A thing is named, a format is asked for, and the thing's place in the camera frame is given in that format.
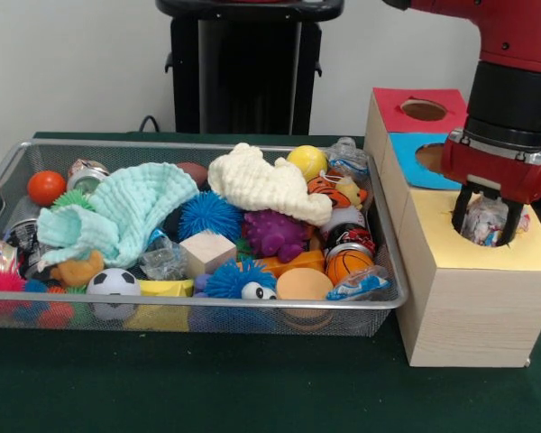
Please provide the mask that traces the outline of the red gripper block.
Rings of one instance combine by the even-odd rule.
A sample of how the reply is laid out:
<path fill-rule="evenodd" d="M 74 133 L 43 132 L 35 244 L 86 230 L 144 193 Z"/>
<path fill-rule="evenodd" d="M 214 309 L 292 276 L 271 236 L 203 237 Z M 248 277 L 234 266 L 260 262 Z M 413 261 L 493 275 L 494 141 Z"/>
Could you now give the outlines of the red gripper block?
<path fill-rule="evenodd" d="M 541 198 L 541 151 L 524 152 L 482 143 L 455 129 L 445 140 L 441 170 L 446 178 L 463 184 L 452 214 L 454 230 L 460 234 L 473 185 L 493 190 L 508 207 L 503 244 L 515 237 L 524 204 Z"/>

